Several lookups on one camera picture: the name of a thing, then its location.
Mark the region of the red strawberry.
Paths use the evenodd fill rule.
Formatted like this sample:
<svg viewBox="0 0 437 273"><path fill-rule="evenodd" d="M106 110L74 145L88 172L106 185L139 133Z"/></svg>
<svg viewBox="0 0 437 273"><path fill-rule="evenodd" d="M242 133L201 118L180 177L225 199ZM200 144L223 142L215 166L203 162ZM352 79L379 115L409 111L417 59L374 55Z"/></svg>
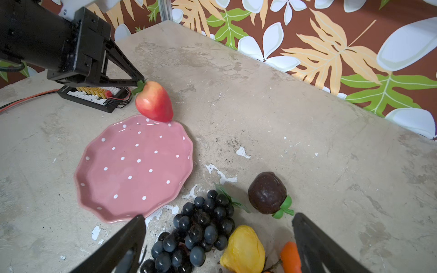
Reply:
<svg viewBox="0 0 437 273"><path fill-rule="evenodd" d="M135 106L146 118L158 122L170 122L174 117L171 99L163 86L156 81L142 81L132 91Z"/></svg>

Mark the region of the yellow lemon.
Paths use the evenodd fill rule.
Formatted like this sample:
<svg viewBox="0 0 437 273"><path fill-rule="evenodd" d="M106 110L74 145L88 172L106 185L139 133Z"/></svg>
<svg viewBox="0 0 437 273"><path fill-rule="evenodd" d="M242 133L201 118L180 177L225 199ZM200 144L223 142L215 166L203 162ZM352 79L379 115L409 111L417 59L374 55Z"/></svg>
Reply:
<svg viewBox="0 0 437 273"><path fill-rule="evenodd" d="M220 265L233 273L261 273L266 253L252 227L238 226L231 234Z"/></svg>

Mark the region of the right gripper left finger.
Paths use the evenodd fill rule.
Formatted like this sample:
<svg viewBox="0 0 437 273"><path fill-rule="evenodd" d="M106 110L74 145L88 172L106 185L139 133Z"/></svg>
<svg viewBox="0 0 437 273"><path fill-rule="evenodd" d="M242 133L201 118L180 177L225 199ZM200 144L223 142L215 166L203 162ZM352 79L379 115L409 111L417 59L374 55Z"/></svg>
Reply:
<svg viewBox="0 0 437 273"><path fill-rule="evenodd" d="M136 273L145 236L145 218L137 215L72 272Z"/></svg>

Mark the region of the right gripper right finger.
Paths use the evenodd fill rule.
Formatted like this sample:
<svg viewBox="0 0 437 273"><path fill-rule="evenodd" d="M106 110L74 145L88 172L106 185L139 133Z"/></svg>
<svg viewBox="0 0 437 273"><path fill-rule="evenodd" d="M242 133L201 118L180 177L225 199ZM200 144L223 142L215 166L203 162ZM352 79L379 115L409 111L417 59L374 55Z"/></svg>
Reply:
<svg viewBox="0 0 437 273"><path fill-rule="evenodd" d="M306 215L292 220L303 273L370 273Z"/></svg>

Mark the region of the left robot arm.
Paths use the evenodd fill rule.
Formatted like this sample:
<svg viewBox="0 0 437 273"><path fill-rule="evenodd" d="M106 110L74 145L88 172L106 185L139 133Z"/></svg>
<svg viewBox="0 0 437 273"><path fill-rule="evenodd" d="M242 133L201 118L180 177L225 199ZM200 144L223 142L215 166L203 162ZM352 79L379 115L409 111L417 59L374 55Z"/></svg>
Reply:
<svg viewBox="0 0 437 273"><path fill-rule="evenodd" d="M72 87L137 86L145 78L110 37L110 24L73 1L60 14L40 1L1 1L1 73L28 64Z"/></svg>

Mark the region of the orange tangerine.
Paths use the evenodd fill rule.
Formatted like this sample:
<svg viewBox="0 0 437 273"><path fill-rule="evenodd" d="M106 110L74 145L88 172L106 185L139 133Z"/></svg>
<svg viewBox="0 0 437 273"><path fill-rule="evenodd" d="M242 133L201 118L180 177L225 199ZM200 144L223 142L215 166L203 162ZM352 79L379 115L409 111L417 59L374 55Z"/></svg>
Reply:
<svg viewBox="0 0 437 273"><path fill-rule="evenodd" d="M287 242L281 251L280 257L284 273L302 273L302 264L295 242Z"/></svg>

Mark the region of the dark purple mangosteen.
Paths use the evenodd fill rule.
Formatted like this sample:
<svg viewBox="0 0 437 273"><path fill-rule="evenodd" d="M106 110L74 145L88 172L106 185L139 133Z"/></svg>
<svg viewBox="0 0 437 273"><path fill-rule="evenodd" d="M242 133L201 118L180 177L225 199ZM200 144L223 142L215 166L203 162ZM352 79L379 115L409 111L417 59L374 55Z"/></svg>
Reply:
<svg viewBox="0 0 437 273"><path fill-rule="evenodd" d="M248 189L248 198L261 214L271 215L275 219L281 219L284 215L294 216L292 198L274 172L258 174Z"/></svg>

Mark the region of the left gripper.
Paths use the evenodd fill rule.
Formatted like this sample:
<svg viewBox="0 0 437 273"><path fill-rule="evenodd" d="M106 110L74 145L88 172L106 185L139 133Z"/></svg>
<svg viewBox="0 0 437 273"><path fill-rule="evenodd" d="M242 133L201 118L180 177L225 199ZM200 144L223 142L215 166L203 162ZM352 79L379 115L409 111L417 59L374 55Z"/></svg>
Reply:
<svg viewBox="0 0 437 273"><path fill-rule="evenodd" d="M81 8L71 22L72 34L66 40L66 54L58 70L48 69L47 78L71 87L137 86L144 76L110 39L110 25ZM123 70L130 79L109 78L108 62Z"/></svg>

